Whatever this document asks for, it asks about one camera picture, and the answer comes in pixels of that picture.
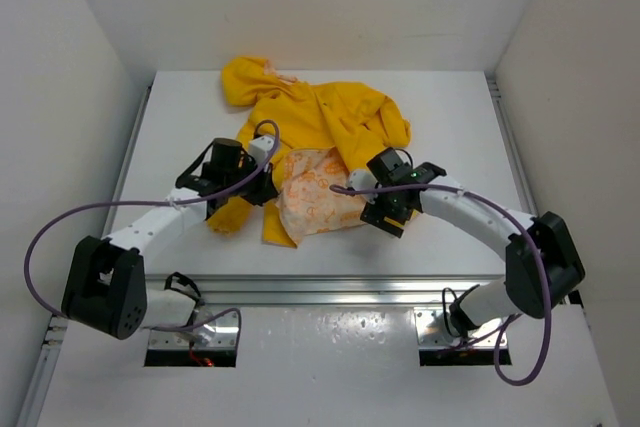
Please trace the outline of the yellow hooded jacket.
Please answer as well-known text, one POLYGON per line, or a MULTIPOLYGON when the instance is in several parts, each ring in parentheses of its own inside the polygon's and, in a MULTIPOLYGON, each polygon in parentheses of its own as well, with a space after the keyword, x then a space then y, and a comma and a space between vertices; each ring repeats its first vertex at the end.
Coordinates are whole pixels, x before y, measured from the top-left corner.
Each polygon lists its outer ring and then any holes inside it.
POLYGON ((278 197, 264 207, 262 234, 270 244, 297 247, 309 235, 360 225, 364 199, 336 194, 331 185, 411 140, 394 100, 362 83, 309 84, 266 59, 237 57, 223 68, 221 86, 229 105, 250 110, 238 141, 280 133, 272 159, 278 197))

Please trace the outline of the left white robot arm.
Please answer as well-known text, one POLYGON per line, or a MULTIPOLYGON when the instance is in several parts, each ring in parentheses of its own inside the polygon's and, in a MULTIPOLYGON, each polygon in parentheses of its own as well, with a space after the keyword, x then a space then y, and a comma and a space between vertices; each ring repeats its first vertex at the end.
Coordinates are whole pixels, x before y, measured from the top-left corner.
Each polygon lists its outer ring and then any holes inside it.
POLYGON ((128 226, 103 238, 87 236, 75 248, 62 313, 116 339, 138 329, 185 332, 199 326, 197 286, 183 274, 162 289, 146 282, 145 270, 174 241, 237 197, 262 205, 277 197, 272 180, 270 135, 248 144, 214 139, 181 173, 168 197, 128 226))

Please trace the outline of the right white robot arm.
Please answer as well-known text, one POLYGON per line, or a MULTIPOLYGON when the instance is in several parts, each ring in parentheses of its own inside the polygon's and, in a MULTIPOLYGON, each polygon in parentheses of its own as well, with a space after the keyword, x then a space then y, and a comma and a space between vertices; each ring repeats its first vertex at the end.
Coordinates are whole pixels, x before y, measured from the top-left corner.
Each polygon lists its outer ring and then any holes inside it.
POLYGON ((444 220, 483 243, 505 263, 505 274, 458 297, 443 316, 450 336, 463 337, 495 318, 524 314, 542 319, 585 278, 565 221, 490 206, 445 169, 402 160, 388 148, 348 177, 364 196, 361 220, 395 237, 413 214, 444 220))

